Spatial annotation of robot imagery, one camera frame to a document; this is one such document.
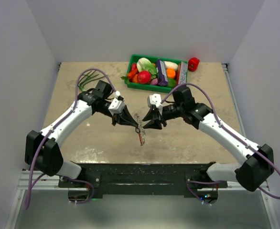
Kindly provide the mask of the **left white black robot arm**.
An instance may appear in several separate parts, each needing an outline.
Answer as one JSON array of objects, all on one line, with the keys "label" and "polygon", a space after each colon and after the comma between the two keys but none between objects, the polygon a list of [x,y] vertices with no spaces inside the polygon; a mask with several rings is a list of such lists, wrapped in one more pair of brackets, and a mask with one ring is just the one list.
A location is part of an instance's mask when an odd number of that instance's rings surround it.
[{"label": "left white black robot arm", "polygon": [[56,121],[39,132],[31,131],[26,136],[25,163],[34,166],[49,176],[68,177],[71,184],[81,187],[86,182],[82,167],[63,159],[60,147],[66,138],[94,113],[112,119],[112,125],[128,125],[138,128],[118,91],[110,84],[98,81],[95,88],[81,92]]}]

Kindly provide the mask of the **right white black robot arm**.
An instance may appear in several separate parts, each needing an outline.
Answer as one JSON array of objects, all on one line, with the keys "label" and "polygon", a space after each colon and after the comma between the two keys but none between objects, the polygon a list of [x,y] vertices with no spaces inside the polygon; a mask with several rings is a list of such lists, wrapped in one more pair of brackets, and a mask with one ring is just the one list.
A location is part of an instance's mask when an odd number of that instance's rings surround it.
[{"label": "right white black robot arm", "polygon": [[200,175],[204,187],[217,181],[238,182],[248,191],[255,191],[273,174],[273,149],[245,138],[223,122],[204,103],[197,103],[190,88],[182,86],[173,92],[174,102],[163,106],[160,94],[147,99],[149,111],[144,117],[145,129],[162,129],[167,121],[181,117],[187,124],[212,137],[236,160],[235,164],[213,163]]}]

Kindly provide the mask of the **purple sweet potato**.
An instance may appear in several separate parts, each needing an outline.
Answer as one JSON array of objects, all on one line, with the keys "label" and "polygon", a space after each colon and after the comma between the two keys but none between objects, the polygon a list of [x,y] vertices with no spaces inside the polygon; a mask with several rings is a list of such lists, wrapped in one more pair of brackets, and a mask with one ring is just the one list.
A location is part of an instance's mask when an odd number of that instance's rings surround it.
[{"label": "purple sweet potato", "polygon": [[150,85],[158,85],[158,79],[155,78],[155,79],[151,80]]}]

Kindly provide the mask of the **orange carrot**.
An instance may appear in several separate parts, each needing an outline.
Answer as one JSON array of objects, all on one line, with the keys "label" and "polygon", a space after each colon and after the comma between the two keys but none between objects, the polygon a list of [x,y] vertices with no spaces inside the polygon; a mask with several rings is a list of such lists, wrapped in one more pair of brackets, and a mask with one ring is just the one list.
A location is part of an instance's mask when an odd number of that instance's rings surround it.
[{"label": "orange carrot", "polygon": [[133,83],[138,83],[138,75],[134,75],[134,77],[132,78],[132,82]]}]

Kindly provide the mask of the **purple white box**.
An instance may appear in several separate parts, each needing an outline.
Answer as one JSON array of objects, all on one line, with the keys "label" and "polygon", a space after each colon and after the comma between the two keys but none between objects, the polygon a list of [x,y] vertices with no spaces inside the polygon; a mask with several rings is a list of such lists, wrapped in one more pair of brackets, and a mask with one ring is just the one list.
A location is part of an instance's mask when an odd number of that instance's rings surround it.
[{"label": "purple white box", "polygon": [[168,85],[168,77],[167,77],[166,66],[165,66],[164,61],[158,59],[155,64],[156,64],[158,85],[159,86],[167,86]]}]

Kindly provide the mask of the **green vegetable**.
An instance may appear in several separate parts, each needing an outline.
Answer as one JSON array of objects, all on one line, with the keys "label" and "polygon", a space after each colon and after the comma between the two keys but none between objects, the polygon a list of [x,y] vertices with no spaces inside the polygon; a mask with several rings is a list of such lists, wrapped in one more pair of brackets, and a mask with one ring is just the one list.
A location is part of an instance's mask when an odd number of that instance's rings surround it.
[{"label": "green vegetable", "polygon": [[176,86],[176,80],[173,79],[173,78],[168,78],[168,84],[167,84],[166,87],[168,87],[168,88],[173,88],[173,87],[175,87],[175,86]]}]

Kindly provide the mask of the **red apple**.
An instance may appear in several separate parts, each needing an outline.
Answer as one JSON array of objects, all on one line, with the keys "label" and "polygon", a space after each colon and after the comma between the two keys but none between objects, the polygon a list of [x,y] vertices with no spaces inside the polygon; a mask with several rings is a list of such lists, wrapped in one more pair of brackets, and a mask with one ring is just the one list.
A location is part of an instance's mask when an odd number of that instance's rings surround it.
[{"label": "red apple", "polygon": [[141,71],[137,75],[137,82],[140,84],[147,84],[151,81],[151,74],[148,71]]}]

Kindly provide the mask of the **orange fruit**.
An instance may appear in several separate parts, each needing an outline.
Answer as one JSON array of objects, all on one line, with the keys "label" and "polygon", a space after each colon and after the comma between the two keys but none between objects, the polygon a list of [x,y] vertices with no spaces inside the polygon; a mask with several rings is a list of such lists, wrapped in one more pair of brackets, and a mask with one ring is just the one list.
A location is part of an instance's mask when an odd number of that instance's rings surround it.
[{"label": "orange fruit", "polygon": [[166,69],[167,77],[171,79],[175,79],[176,77],[176,71],[172,68]]}]

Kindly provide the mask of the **red chili pepper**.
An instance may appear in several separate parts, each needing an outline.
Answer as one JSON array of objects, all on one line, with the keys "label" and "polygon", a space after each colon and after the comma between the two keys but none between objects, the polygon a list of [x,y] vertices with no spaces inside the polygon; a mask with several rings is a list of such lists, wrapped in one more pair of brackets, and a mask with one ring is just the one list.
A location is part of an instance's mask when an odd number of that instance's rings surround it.
[{"label": "red chili pepper", "polygon": [[136,63],[133,63],[130,69],[130,72],[127,74],[127,77],[129,80],[132,80],[134,78],[134,76],[137,74],[138,72],[138,68]]}]

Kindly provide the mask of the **white green cabbage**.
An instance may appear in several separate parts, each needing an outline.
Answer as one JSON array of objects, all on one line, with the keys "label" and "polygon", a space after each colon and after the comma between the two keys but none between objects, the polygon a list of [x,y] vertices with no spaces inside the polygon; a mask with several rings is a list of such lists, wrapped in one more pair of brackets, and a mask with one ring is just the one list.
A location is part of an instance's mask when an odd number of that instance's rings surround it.
[{"label": "white green cabbage", "polygon": [[152,75],[157,74],[156,67],[147,58],[144,58],[144,57],[140,58],[137,61],[136,65],[137,65],[137,69],[139,72],[148,71]]}]

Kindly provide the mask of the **white radish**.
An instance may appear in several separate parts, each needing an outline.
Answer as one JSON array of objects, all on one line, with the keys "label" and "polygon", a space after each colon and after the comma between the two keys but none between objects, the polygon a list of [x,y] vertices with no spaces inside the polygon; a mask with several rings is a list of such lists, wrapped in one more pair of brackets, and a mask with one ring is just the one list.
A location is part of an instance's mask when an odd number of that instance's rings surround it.
[{"label": "white radish", "polygon": [[174,71],[178,70],[178,64],[174,62],[164,61],[164,65],[166,69],[173,69]]}]

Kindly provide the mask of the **red grey box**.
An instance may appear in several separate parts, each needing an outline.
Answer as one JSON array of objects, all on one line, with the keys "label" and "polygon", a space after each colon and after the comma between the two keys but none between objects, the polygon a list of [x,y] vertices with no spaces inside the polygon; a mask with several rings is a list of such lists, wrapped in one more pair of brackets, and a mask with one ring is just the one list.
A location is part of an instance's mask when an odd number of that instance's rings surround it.
[{"label": "red grey box", "polygon": [[188,65],[185,62],[180,62],[178,65],[176,84],[182,84],[187,82]]}]

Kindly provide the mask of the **green plastic bin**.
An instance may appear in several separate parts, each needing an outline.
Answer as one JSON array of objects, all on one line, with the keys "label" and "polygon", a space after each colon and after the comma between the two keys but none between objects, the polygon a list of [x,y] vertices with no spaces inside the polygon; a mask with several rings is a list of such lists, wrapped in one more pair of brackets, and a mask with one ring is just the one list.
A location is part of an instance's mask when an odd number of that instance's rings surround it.
[{"label": "green plastic bin", "polygon": [[[130,72],[132,64],[136,63],[142,57],[147,58],[148,60],[150,60],[153,63],[155,63],[158,59],[161,59],[162,61],[173,62],[176,64],[179,64],[180,62],[184,62],[184,63],[188,64],[188,61],[183,61],[183,60],[154,57],[154,56],[140,55],[140,54],[132,54],[130,57],[127,73]],[[158,93],[169,93],[171,90],[170,87],[161,87],[159,85],[132,83],[129,79],[125,79],[124,83],[128,88],[146,90],[146,91],[152,91],[152,92],[158,92]]]}]

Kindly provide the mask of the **red bell pepper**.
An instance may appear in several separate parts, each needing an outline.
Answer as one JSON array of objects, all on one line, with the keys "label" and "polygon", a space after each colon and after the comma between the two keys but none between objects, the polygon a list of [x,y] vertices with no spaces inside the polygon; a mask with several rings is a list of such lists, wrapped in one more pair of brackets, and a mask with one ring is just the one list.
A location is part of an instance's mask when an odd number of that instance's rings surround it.
[{"label": "red bell pepper", "polygon": [[200,60],[198,58],[196,58],[196,57],[191,58],[188,61],[188,70],[191,71],[191,72],[196,71],[199,63],[200,63]]}]

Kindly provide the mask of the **black base frame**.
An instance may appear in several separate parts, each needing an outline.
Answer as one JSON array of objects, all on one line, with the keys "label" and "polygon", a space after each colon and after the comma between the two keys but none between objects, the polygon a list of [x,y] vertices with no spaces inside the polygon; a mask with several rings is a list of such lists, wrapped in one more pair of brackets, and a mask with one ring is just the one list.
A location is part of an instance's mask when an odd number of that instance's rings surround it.
[{"label": "black base frame", "polygon": [[199,197],[216,200],[218,189],[241,181],[240,164],[79,164],[76,178],[60,175],[60,188],[83,188],[69,192],[70,200],[105,195],[157,195]]}]

